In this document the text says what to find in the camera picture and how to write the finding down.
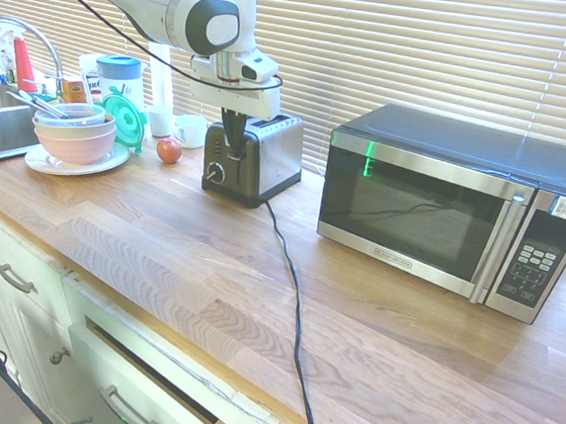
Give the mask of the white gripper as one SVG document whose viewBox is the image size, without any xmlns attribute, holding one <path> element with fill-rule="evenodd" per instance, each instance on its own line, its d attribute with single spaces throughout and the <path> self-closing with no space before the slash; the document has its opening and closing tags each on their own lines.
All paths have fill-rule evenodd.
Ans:
<svg viewBox="0 0 566 424">
<path fill-rule="evenodd" d="M 212 71 L 208 58 L 193 56 L 190 65 L 193 98 L 222 109 L 225 143 L 232 148 L 229 156 L 241 160 L 247 116 L 271 120 L 280 112 L 281 80 L 275 75 L 261 83 L 244 79 L 224 82 Z"/>
</svg>

